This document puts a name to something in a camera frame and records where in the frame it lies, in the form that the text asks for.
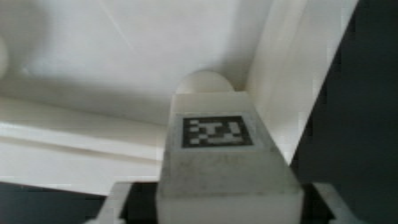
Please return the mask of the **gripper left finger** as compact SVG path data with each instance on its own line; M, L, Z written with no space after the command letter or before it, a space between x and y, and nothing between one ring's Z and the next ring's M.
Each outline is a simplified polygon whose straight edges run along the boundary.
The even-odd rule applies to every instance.
M116 182L97 215L81 224L157 224L156 182Z

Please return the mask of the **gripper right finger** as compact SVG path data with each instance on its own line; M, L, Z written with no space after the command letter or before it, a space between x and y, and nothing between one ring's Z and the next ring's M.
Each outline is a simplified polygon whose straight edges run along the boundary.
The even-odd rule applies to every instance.
M355 224L355 215L328 183L307 183L299 224Z

